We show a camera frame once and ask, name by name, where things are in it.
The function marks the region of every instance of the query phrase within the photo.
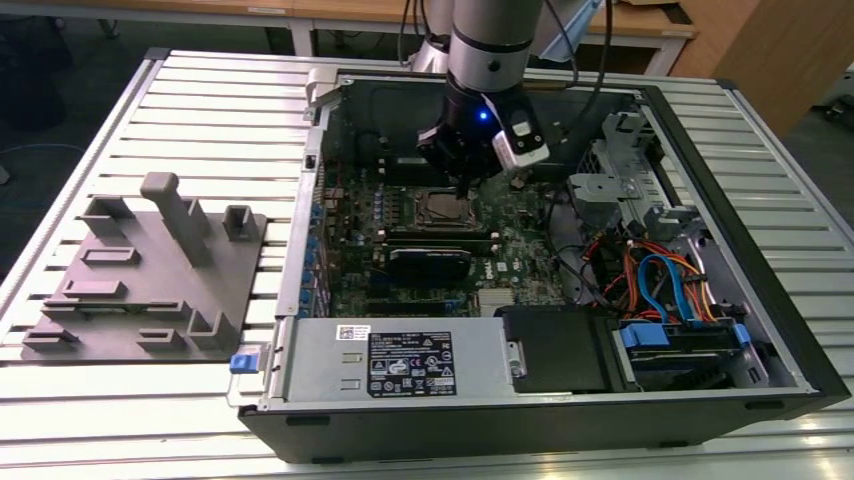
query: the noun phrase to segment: aluminum extrusion table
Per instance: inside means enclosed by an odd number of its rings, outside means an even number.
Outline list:
[[[851,478],[852,400],[692,448],[313,466],[278,460],[238,420],[237,406],[255,403],[261,394],[261,375],[233,376],[223,364],[17,366],[41,299],[54,292],[87,233],[75,220],[87,198],[137,195],[153,170],[181,175],[182,195],[201,197],[206,211],[223,211],[239,201],[271,219],[242,337],[246,344],[270,340],[309,130],[307,72],[321,64],[398,69],[377,61],[153,53],[0,288],[0,361],[10,362],[0,368],[0,477]],[[530,71],[529,76],[568,78],[554,71]],[[738,91],[708,80],[610,79],[653,82],[665,92],[854,388],[851,228]],[[673,165],[669,169],[685,194]],[[129,204],[154,208],[139,197]]]

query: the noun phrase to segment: black cable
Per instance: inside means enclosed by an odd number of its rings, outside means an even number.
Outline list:
[[[430,39],[430,37],[433,36],[433,29],[430,28],[430,21],[428,20],[428,8],[425,7],[425,0],[421,0],[420,4],[422,9],[422,17],[425,17],[425,35],[428,36],[428,39]]]
[[[379,38],[377,39],[377,42],[374,43],[374,47],[371,48],[371,50],[377,50],[377,48],[379,47],[379,44],[383,43],[383,40],[386,40],[386,34],[381,33]]]
[[[561,15],[558,15],[558,10],[556,10],[556,6],[552,3],[552,0],[546,0],[546,8],[549,9],[549,13],[552,14],[552,18],[554,18],[556,23],[558,24],[558,30],[561,30],[561,36],[564,37],[564,41],[566,42],[568,52],[570,54],[570,64],[573,65],[573,87],[578,85],[578,62],[576,60],[576,48],[573,47],[573,42],[570,40],[570,36],[566,34],[566,30],[564,29],[564,22],[561,21]]]
[[[578,281],[582,283],[581,294],[580,294],[578,298],[576,299],[576,303],[578,303],[578,300],[581,300],[581,296],[582,296],[582,294],[585,292],[585,288],[586,288],[588,291],[590,292],[590,294],[593,295],[594,299],[600,303],[600,306],[602,308],[605,308],[606,310],[612,310],[613,312],[617,312],[617,313],[630,313],[630,314],[638,313],[638,312],[634,312],[632,310],[626,310],[624,308],[620,308],[617,305],[614,305],[614,303],[609,299],[605,298],[605,295],[602,295],[602,292],[600,292],[600,288],[585,278],[584,271],[585,271],[585,266],[590,265],[589,263],[586,263],[582,266],[582,270],[580,271],[580,270],[576,269],[576,267],[573,267],[573,265],[570,265],[570,263],[561,256],[561,253],[564,252],[564,250],[566,250],[572,245],[565,245],[564,247],[561,247],[561,249],[556,249],[556,245],[552,242],[552,217],[553,217],[553,214],[554,214],[554,211],[556,211],[557,203],[558,203],[558,192],[556,192],[556,195],[552,198],[552,204],[549,205],[549,212],[546,213],[546,228],[545,228],[545,230],[546,230],[546,247],[549,248],[549,250],[556,255],[556,259],[558,260],[558,263],[561,264],[564,269],[576,278],[578,278]]]
[[[416,36],[421,37],[422,32],[418,30],[418,0],[413,3],[413,30],[416,30]]]
[[[401,18],[401,33],[398,34],[398,62],[402,67],[406,67],[406,62],[404,61],[404,32],[406,31],[406,17],[410,14],[410,3],[413,3],[413,0],[406,0],[404,17]]]
[[[597,78],[597,83],[593,87],[593,93],[590,94],[590,98],[588,99],[588,103],[582,108],[582,111],[578,113],[576,120],[570,124],[570,127],[565,130],[565,135],[576,130],[576,128],[585,121],[585,117],[590,113],[594,104],[597,103],[597,99],[600,97],[600,92],[602,91],[602,84],[605,83],[605,68],[609,59],[609,50],[612,49],[612,36],[614,34],[614,5],[612,4],[612,0],[605,0],[605,45],[602,46],[602,57],[600,59],[600,76]]]

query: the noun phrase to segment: power supply label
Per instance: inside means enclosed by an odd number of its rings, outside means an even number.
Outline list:
[[[367,387],[374,398],[457,395],[452,332],[371,333]]]

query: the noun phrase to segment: gray plastic block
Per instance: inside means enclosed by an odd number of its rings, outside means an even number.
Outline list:
[[[187,348],[187,342],[174,328],[141,328],[137,341],[151,353],[177,352]]]
[[[150,172],[139,192],[143,198],[158,205],[166,229],[173,234],[193,266],[201,267],[211,262],[211,252],[205,244],[203,229],[199,228],[198,221],[194,221],[187,205],[178,195],[178,183],[178,175],[174,173]],[[202,210],[198,203],[194,203],[194,207]]]
[[[177,187],[173,174],[146,177],[159,213],[93,199],[93,233],[25,338],[25,360],[218,361],[237,351],[267,219],[246,206],[206,214]]]
[[[134,247],[93,248],[83,252],[81,260],[87,265],[137,265],[139,253]]]

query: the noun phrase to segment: blue tab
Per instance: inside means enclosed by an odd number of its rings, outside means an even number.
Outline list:
[[[620,335],[626,348],[670,346],[665,326],[661,323],[633,323],[621,329]]]
[[[750,345],[750,332],[748,331],[748,327],[741,323],[737,323],[736,327],[733,327],[733,331],[736,332],[736,338],[738,339],[741,346],[746,347]]]
[[[636,334],[629,329],[629,327],[624,328],[620,331],[620,336],[624,337],[624,346],[626,348],[634,348],[638,346],[638,339],[636,338]]]
[[[229,362],[229,370],[231,373],[258,373],[258,354],[242,354],[238,353],[231,356]]]

